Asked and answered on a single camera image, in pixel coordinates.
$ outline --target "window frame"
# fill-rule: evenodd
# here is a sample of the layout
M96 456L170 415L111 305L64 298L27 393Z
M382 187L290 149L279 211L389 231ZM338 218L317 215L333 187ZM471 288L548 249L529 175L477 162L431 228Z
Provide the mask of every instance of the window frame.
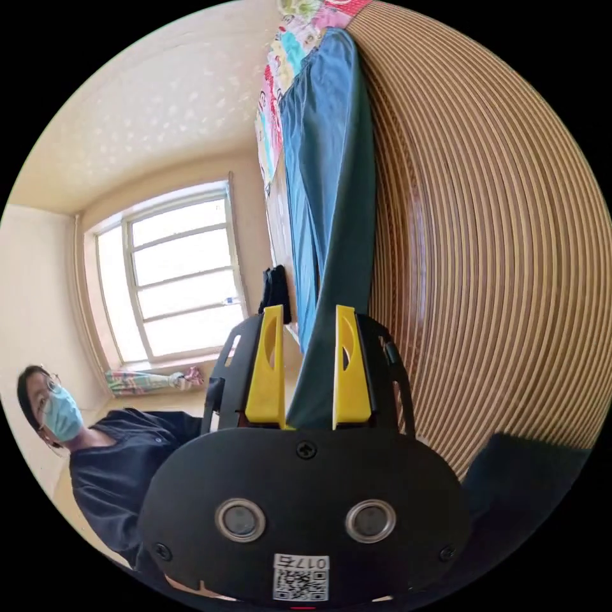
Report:
M116 230L118 227L122 228L122 244L123 244L123 262L124 262L124 270L126 273L127 280L127 289L129 291L130 303L132 306L133 314L136 321L136 327L138 328L138 332L140 334L141 341L143 343L143 347L146 353L146 362L150 364L151 367L155 366L163 366L165 363L171 361L182 361L182 360L195 360L198 358L210 358L211 356L215 356L220 353L222 346L214 346L214 347L203 347L201 349L195 349L193 351L183 351L180 353L171 353L162 356L155 356L151 350L151 346L149 343L149 339L147 337L147 332L145 330L145 323L151 321L158 321L161 319L168 319L172 317L177 317L183 314L190 314L192 312L201 312L203 310L208 310L212 308L219 307L218 304L206 305L203 307L196 307L191 309L185 309L173 312L171 314L163 314L154 317L144 318L142 316L142 310L140 308L140 301L138 299L138 292L145 288L150 287L159 287L164 286L166 284L170 284L172 282L176 282L177 280L190 279L200 276L206 276L211 273L220 272L222 270L231 270L233 272L234 283L236 286L236 292L238 295L238 303L241 306L242 316L246 319L249 316L248 306L245 299L245 291L242 283L242 275L240 273L240 262L238 258L238 248L235 238L235 230L233 224L233 209L231 206L231 196L230 196L230 182L222 181L215 182L211 184L205 184L198 186L195 189L190 189L190 193L183 196L177 196L177 192L171 192L165 194L163 196L158 196L155 198L156 203L149 207L139 207L140 210L137 212L133 212L132 214L127 214L121 219L105 224L103 229L100 229L95 233L95 243L96 243L96 265L98 271L98 282L101 288L101 297L104 308L104 313L106 316L106 322L110 329L110 333L112 336L113 343L115 345L115 349L119 356L121 367L126 370L133 369L134 366L138 364L142 364L143 360L138 361L127 361L124 359L121 350L119 349L119 345L117 343L117 338L115 337L115 330L111 323L110 317L108 316L108 309L106 307L106 296L103 289L102 284L102 275L101 275L101 266L100 266L100 257L99 257L99 242L98 239L101 235L111 231ZM225 202L225 222L220 224L215 224L211 226L205 226L204 228L190 229L185 232L181 232L178 234L172 234L165 238L160 238L157 240L153 240L151 242L147 242L146 244L142 244L139 246L134 246L133 242L133 224L138 221L143 221L145 219L150 219L152 217L156 217L166 212L171 212L173 210L180 210L181 208L186 208L189 206L193 206L196 204L202 204L210 201L218 201L224 200ZM134 253L138 251L142 251L146 248L155 246L157 244L163 244L165 242L172 242L174 240L179 240L181 238L185 238L191 235L197 235L200 233L207 233L209 231L214 230L225 230L228 236L228 244L229 244L229 266L224 266L222 268L215 268L212 270L206 270L204 272L196 272L188 275L183 275L179 277L174 277L172 279L167 279L155 283L149 283L144 285L139 285L136 278L136 268L134 264Z

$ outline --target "window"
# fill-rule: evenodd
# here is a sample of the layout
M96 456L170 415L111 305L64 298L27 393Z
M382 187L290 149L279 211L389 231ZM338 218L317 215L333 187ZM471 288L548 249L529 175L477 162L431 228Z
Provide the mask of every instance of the window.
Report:
M106 316L125 365L217 353L246 317L223 185L170 194L97 235Z

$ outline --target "bed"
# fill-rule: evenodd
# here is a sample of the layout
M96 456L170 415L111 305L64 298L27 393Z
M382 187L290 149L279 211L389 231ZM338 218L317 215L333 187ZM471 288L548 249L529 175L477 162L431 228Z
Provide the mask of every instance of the bed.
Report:
M612 228L578 147L438 22L373 2L347 32L374 123L369 314L409 371L417 433L460 477L493 432L591 448L612 398ZM266 207L295 312L283 153Z

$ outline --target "blue face mask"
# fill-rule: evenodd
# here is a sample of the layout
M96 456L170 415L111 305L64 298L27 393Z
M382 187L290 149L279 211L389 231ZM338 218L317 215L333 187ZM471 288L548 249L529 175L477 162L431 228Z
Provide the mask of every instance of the blue face mask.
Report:
M81 411L75 399L63 387L56 386L49 394L43 424L60 442L73 440L83 427Z

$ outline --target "black device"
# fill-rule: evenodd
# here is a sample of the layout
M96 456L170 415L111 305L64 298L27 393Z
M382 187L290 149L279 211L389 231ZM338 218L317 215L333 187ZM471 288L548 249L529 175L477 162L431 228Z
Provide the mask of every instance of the black device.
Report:
M330 429L287 426L282 321L279 305L230 334L201 437L151 482L143 543L173 581L256 606L409 597L438 581L467 542L462 487L415 438L409 380L388 330L353 309L337 307Z

